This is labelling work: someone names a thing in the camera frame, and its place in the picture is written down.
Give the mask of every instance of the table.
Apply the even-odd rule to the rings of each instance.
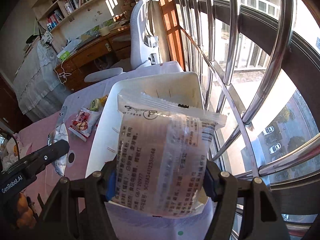
[[[84,78],[99,69],[93,60],[105,54],[114,52],[118,60],[130,57],[131,41],[118,41],[121,37],[130,35],[130,25],[110,31],[106,36],[100,36],[89,42],[77,52],[68,57],[62,64],[55,67],[55,71],[59,74],[71,73],[67,76],[65,85],[72,91],[76,92],[93,83],[84,82]]]
[[[42,119],[20,131],[21,141],[23,144],[32,142],[32,151],[47,145],[48,134],[56,127],[56,125],[60,125],[64,122],[66,127],[68,127],[81,107],[87,107],[93,99],[108,94],[112,86],[120,80],[176,72],[182,72],[180,65],[177,62],[167,62],[123,73],[71,94],[66,98],[60,112]],[[75,154],[75,159],[71,163],[67,158],[65,176],[69,177],[71,180],[85,177],[94,135],[95,130],[92,131],[90,137],[84,142],[68,131],[70,145],[68,155],[73,152]],[[36,200],[38,193],[40,193],[45,202],[53,187],[60,179],[60,176],[56,174],[52,165],[48,165],[37,177],[38,179],[26,188],[25,195],[30,196],[31,199],[35,201],[35,206],[39,213],[41,209]],[[79,208],[81,209],[83,207],[84,203],[80,202]],[[152,217],[111,203],[106,203],[106,208],[116,235],[121,240],[140,240],[149,239],[150,237],[155,240],[176,238],[184,240],[202,240],[204,239],[213,216],[211,200],[205,205],[201,214],[181,219]]]

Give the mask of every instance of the white car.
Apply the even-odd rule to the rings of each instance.
[[[263,135],[267,135],[269,133],[272,133],[275,129],[273,128],[273,126],[267,127],[265,129],[263,129]]]
[[[273,162],[273,161],[275,161],[277,159],[280,159],[281,157],[283,157],[282,153],[278,154],[277,156],[272,157],[271,161]]]
[[[277,143],[275,145],[273,145],[272,147],[270,147],[269,151],[271,154],[275,153],[277,150],[279,150],[281,148],[281,144]]]

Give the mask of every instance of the plastic bag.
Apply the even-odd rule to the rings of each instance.
[[[128,91],[119,93],[118,109],[114,201],[156,216],[198,214],[212,136],[227,117]]]
[[[54,129],[51,133],[49,133],[48,136],[48,145],[52,145],[53,143],[59,141],[59,140],[65,140],[69,142],[68,138],[68,132],[65,124],[58,126],[56,129]],[[55,160],[52,165],[54,166],[56,172],[60,176],[64,176],[64,171],[67,166],[67,154],[61,156],[57,160]]]
[[[87,138],[91,134],[92,127],[97,122],[101,113],[90,111],[82,107],[76,117],[76,119],[70,125],[69,130],[76,136],[80,137],[83,141],[87,141]]]

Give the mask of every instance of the wooden desk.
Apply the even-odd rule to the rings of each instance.
[[[130,35],[130,25],[110,31],[106,36],[100,36],[90,43],[80,48],[76,53],[68,57],[62,67],[65,73],[71,73],[67,76],[64,83],[72,92],[76,92],[93,83],[84,82],[84,78],[99,71],[93,60],[108,53],[115,53],[118,60],[129,58],[131,53],[131,41],[114,41],[114,38]],[[56,66],[57,73],[63,73],[61,64]]]

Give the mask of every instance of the screw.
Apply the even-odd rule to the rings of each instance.
[[[100,171],[95,171],[94,173],[92,173],[92,176],[94,176],[95,178],[98,178],[101,176],[101,172]]]
[[[61,179],[60,179],[60,183],[62,183],[62,184],[65,184],[65,183],[67,183],[68,182],[68,178],[67,177],[62,177]]]
[[[260,179],[259,177],[255,177],[253,180],[257,184],[261,184],[262,183],[262,179]]]
[[[222,177],[224,177],[224,178],[227,178],[227,177],[230,176],[230,173],[227,172],[227,171],[222,171],[222,172],[220,172],[220,175],[221,175]]]

